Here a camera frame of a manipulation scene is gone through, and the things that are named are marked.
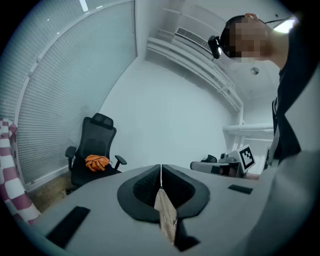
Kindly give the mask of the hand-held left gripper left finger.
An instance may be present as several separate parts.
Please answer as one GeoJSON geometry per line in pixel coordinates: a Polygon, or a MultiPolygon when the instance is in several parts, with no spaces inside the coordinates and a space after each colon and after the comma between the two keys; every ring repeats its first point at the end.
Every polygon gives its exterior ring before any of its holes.
{"type": "Polygon", "coordinates": [[[140,179],[160,166],[146,166],[91,181],[47,209],[33,224],[42,235],[46,253],[54,256],[173,256],[173,245],[158,223],[129,216],[118,201],[120,186],[131,178],[140,179]],[[64,247],[49,234],[76,207],[89,212],[64,247]]]}

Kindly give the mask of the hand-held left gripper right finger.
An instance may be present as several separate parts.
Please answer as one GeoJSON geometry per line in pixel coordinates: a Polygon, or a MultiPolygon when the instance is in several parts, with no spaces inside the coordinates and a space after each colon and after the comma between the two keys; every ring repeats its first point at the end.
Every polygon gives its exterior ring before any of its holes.
{"type": "Polygon", "coordinates": [[[181,253],[244,255],[243,243],[265,207],[272,173],[249,180],[164,164],[161,177],[176,209],[174,245],[181,253]]]}

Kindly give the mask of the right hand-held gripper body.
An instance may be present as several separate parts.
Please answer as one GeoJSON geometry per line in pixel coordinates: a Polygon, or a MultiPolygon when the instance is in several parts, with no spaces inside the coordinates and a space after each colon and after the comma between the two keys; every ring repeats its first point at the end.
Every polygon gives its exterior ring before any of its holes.
{"type": "Polygon", "coordinates": [[[255,165],[255,159],[250,145],[247,144],[229,153],[222,153],[220,159],[212,164],[213,174],[244,178],[250,168],[255,165]]]}

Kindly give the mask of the orange backpack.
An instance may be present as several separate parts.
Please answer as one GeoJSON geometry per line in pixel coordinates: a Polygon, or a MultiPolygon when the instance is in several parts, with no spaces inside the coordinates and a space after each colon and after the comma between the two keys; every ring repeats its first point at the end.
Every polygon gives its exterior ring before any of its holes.
{"type": "Polygon", "coordinates": [[[92,172],[104,172],[110,162],[107,157],[100,155],[91,154],[85,158],[85,166],[92,172]]]}

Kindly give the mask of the black mesh office chair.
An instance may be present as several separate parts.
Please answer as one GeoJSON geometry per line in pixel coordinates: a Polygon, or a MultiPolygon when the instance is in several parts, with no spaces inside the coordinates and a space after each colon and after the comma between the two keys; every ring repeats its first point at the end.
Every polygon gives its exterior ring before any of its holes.
{"type": "Polygon", "coordinates": [[[101,113],[84,118],[79,146],[69,146],[65,151],[65,156],[68,159],[68,169],[71,172],[71,184],[73,185],[73,187],[65,189],[66,195],[89,182],[121,173],[119,166],[126,165],[126,160],[116,155],[115,166],[112,166],[110,160],[110,149],[116,133],[114,121],[101,113]],[[105,171],[92,172],[86,167],[85,163],[85,159],[89,155],[107,157],[110,164],[105,171]]]}

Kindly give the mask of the white horizontal pipe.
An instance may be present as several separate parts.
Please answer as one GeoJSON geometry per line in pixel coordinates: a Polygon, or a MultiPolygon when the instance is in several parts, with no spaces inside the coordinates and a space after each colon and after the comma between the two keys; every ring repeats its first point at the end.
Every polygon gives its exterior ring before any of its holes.
{"type": "Polygon", "coordinates": [[[242,125],[224,126],[223,131],[231,135],[255,136],[255,135],[274,135],[272,123],[256,123],[242,125]]]}

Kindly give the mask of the person's black clothing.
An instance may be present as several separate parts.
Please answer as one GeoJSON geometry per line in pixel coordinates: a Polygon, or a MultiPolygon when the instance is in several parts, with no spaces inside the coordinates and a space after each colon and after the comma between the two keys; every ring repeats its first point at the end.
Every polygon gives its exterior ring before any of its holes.
{"type": "Polygon", "coordinates": [[[273,101],[274,159],[320,149],[320,43],[305,18],[290,32],[287,61],[273,101]]]}

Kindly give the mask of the pink white checkered table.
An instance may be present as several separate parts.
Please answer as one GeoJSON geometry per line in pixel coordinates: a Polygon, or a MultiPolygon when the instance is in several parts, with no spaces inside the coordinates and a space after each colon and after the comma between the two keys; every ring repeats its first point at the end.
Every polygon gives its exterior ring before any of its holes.
{"type": "Polygon", "coordinates": [[[18,172],[17,130],[11,120],[0,118],[0,198],[15,219],[33,225],[41,213],[25,191],[18,172]]]}

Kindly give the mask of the white ceiling pipes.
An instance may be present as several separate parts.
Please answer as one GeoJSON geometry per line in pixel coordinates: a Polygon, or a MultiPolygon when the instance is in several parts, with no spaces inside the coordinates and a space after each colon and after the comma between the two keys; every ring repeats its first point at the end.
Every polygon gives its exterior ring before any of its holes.
{"type": "Polygon", "coordinates": [[[154,37],[147,39],[146,48],[191,71],[222,94],[237,112],[243,111],[243,102],[237,95],[232,80],[202,54],[195,53],[192,48],[188,51],[186,48],[154,37]]]}

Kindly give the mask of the white air vent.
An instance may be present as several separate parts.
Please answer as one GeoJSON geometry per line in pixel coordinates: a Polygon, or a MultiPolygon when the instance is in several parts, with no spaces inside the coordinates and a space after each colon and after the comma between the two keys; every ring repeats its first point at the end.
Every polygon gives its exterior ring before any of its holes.
{"type": "Polygon", "coordinates": [[[174,34],[197,44],[208,52],[211,52],[209,44],[205,39],[183,27],[178,27],[174,34]]]}

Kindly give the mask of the grey window blind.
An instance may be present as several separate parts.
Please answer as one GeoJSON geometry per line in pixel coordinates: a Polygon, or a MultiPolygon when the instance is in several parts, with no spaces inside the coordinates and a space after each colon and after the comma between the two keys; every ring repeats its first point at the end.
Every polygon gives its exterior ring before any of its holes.
{"type": "Polygon", "coordinates": [[[0,55],[0,118],[15,118],[27,75],[45,47],[83,15],[80,0],[41,0],[26,15],[0,55]]]}
{"type": "Polygon", "coordinates": [[[29,186],[62,171],[65,151],[80,143],[92,117],[137,57],[134,0],[93,2],[60,28],[38,55],[23,85],[17,156],[29,186]]]}

